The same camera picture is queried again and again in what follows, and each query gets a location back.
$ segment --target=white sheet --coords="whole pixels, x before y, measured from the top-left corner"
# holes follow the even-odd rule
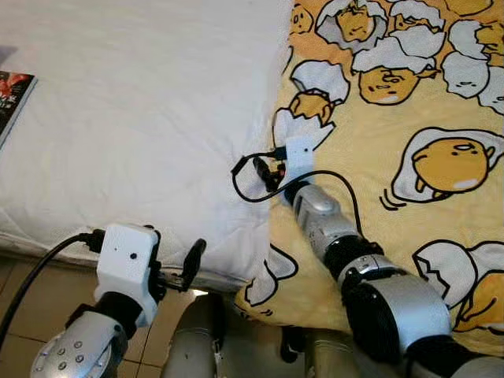
[[[153,224],[165,266],[203,237],[205,270],[252,277],[269,206],[241,201],[229,170],[265,148],[289,15],[271,0],[4,0],[0,69],[39,83],[0,151],[1,235],[51,246]]]

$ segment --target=cable wire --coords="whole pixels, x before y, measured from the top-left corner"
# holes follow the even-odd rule
[[[70,244],[73,244],[76,242],[86,242],[86,241],[88,241],[88,239],[90,237],[91,237],[91,234],[82,233],[82,234],[72,236],[72,237],[62,241],[55,248],[53,248],[52,250],[47,252],[46,255],[40,259],[40,261],[36,265],[36,267],[34,267],[33,270],[26,276],[26,278],[24,279],[23,283],[21,284],[19,290],[17,291],[16,295],[14,295],[14,298],[13,298],[12,302],[10,303],[9,308],[6,311],[6,315],[2,319],[2,324],[0,324],[0,350],[2,350],[2,345],[6,339],[7,331],[9,330],[10,323],[12,322],[12,320],[14,318],[14,314],[16,313],[17,308],[21,304],[21,301],[23,300],[24,295],[28,291],[29,287],[32,285],[35,278],[37,278],[40,271],[44,268],[44,266],[46,266],[46,264],[54,256],[56,256],[56,254],[58,252],[65,249]]]
[[[249,155],[249,156],[245,157],[245,159],[247,159],[247,160],[249,160],[251,158],[252,158],[252,155]],[[265,195],[263,197],[259,197],[259,198],[250,198],[250,197],[245,196],[245,194],[241,192],[241,190],[238,187],[238,184],[236,183],[236,176],[237,176],[237,174],[238,173],[236,173],[236,174],[233,173],[232,174],[233,187],[235,188],[236,193],[244,201],[252,202],[252,203],[263,202],[263,201],[266,201],[268,199],[271,199],[271,198],[275,197],[276,195],[280,194],[281,192],[285,191],[287,188],[291,187],[295,183],[298,183],[299,181],[302,181],[302,180],[304,180],[304,179],[306,179],[308,177],[311,177],[311,176],[315,176],[315,175],[328,175],[328,176],[336,177],[341,182],[343,182],[343,184],[345,185],[346,189],[350,193],[350,196],[352,198],[352,204],[353,204],[353,207],[354,207],[355,228],[357,229],[357,231],[358,231],[359,234],[363,235],[362,234],[362,226],[361,226],[361,217],[359,215],[359,208],[358,208],[358,204],[357,204],[357,196],[355,195],[355,191],[352,188],[351,184],[348,182],[348,180],[344,176],[340,175],[337,172],[333,172],[333,171],[329,171],[329,170],[325,170],[325,169],[320,169],[320,170],[317,170],[317,171],[308,172],[308,173],[305,173],[305,174],[303,174],[301,176],[298,176],[295,179],[289,181],[288,183],[286,183],[282,187],[279,187],[274,192],[272,192],[272,193],[270,193],[268,195]]]

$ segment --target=beige floor tile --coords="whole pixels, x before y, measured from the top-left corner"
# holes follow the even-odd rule
[[[0,354],[0,376],[17,378],[30,376],[35,356],[43,343],[7,335]]]
[[[17,262],[0,294],[0,315],[6,310],[33,264]],[[93,304],[97,280],[92,272],[46,267],[24,297],[9,333],[49,341],[65,327],[80,303]]]
[[[128,350],[124,355],[125,360],[130,360],[134,362],[142,361],[143,348],[147,341],[147,335],[149,335],[149,328],[139,328],[136,330],[135,335],[128,342]]]
[[[122,361],[117,368],[117,378],[136,378],[139,364],[131,361]]]
[[[13,269],[14,261],[9,258],[0,258],[0,293],[9,278],[10,271]]]
[[[149,365],[140,365],[140,370],[136,378],[159,378],[161,376],[161,368]]]
[[[147,344],[143,352],[143,364],[163,366],[173,331],[183,311],[194,299],[192,291],[187,293],[168,291],[150,328]]]

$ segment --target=yellow blanket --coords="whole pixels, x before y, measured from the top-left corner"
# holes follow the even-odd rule
[[[455,337],[504,354],[503,0],[298,0],[272,144],[311,134],[315,168],[354,187],[363,232],[424,277]],[[317,182],[353,219],[350,196]],[[291,209],[236,305],[261,321],[349,330]]]

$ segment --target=book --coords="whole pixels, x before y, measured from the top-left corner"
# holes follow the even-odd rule
[[[36,82],[33,75],[0,71],[0,148]]]

